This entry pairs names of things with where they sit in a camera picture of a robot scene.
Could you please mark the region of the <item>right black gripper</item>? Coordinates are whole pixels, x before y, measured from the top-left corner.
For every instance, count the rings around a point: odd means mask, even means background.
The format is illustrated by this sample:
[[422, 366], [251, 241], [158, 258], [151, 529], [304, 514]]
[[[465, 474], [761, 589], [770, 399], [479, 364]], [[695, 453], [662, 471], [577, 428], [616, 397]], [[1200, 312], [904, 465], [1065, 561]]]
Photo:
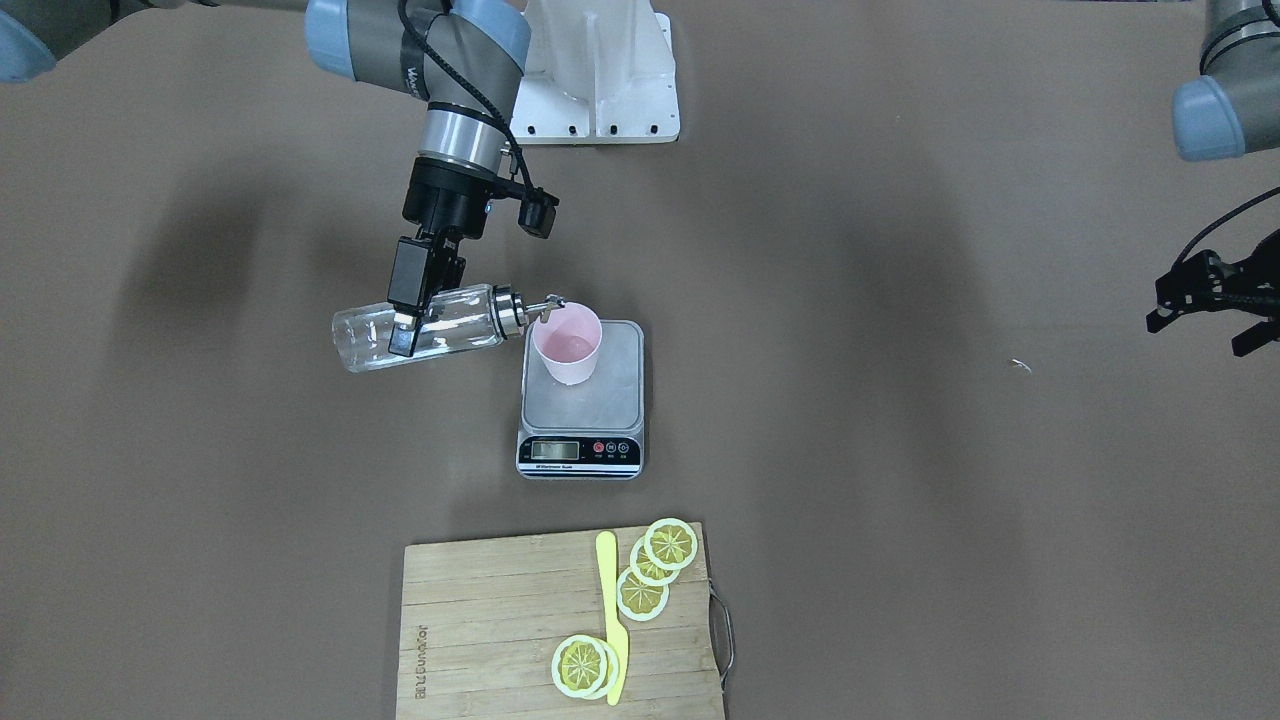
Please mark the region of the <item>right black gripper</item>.
[[387, 299], [394, 311], [390, 354], [412, 357], [425, 347], [425, 328], [439, 319], [426, 301], [462, 284], [466, 260], [460, 256], [461, 241], [483, 236], [492, 200], [522, 196], [522, 184], [492, 173], [444, 160], [413, 163], [402, 215], [417, 231], [399, 240], [388, 284]]

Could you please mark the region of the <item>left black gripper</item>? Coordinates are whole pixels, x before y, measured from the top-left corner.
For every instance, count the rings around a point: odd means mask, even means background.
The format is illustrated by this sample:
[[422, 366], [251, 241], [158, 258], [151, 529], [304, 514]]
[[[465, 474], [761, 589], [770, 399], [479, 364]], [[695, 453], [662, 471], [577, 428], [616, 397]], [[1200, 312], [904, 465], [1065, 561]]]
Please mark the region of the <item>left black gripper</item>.
[[1235, 310], [1266, 318], [1231, 338], [1235, 357], [1279, 342], [1279, 232], [1266, 236], [1238, 263], [1226, 263], [1215, 251], [1202, 250], [1175, 263], [1155, 282], [1155, 290], [1157, 307], [1146, 315], [1151, 334], [1181, 316]]

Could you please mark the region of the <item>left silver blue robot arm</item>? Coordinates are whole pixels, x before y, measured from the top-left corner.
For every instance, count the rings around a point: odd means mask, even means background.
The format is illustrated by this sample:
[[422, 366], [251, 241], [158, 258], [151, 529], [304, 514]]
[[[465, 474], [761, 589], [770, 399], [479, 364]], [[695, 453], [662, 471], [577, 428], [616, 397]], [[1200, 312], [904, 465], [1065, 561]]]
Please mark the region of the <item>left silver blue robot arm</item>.
[[[1172, 138], [1184, 161], [1238, 159], [1279, 146], [1279, 29], [1275, 1], [1208, 1], [1199, 74], [1172, 94]], [[1149, 333], [1197, 313], [1247, 313], [1258, 322], [1231, 338], [1244, 357], [1279, 338], [1279, 240], [1266, 234], [1230, 263], [1203, 242], [1220, 227], [1277, 197], [1277, 188], [1245, 200], [1187, 242], [1155, 282]]]

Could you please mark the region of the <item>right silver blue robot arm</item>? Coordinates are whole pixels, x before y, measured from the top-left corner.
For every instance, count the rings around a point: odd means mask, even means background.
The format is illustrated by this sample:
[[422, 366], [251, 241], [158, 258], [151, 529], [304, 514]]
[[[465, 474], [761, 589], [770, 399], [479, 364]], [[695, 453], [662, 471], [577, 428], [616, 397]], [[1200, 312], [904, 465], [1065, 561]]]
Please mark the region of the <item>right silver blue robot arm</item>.
[[521, 202], [518, 223], [544, 237], [558, 199], [534, 184], [509, 128], [531, 42], [504, 1], [282, 1], [303, 15], [321, 69], [406, 94], [428, 106], [387, 301], [335, 318], [352, 372], [497, 345], [527, 320], [518, 295], [465, 287], [465, 240], [481, 237], [490, 205]]

